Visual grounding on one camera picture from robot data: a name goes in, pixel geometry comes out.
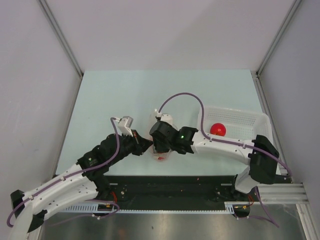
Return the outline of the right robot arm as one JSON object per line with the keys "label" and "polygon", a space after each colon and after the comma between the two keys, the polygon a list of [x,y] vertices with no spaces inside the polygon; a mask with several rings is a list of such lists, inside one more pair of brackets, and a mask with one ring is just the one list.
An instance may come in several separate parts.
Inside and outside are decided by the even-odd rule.
{"label": "right robot arm", "polygon": [[258,134],[253,140],[233,141],[214,138],[212,134],[188,126],[177,130],[164,121],[157,121],[149,134],[157,154],[212,154],[245,164],[246,169],[236,175],[230,188],[231,196],[237,201],[242,201],[257,185],[272,185],[276,181],[279,152],[264,135]]}

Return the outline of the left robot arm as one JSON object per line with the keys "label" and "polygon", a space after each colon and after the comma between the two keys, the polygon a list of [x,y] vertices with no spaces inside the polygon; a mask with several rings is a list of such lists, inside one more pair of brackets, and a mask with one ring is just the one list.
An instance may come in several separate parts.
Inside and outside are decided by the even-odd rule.
{"label": "left robot arm", "polygon": [[7,225],[12,228],[12,217],[18,218],[29,207],[31,219],[27,231],[32,232],[56,213],[72,205],[107,199],[111,188],[104,174],[112,165],[129,155],[143,155],[152,144],[151,140],[143,138],[136,130],[131,135],[108,135],[62,174],[33,190],[12,192],[12,212],[7,218]]}

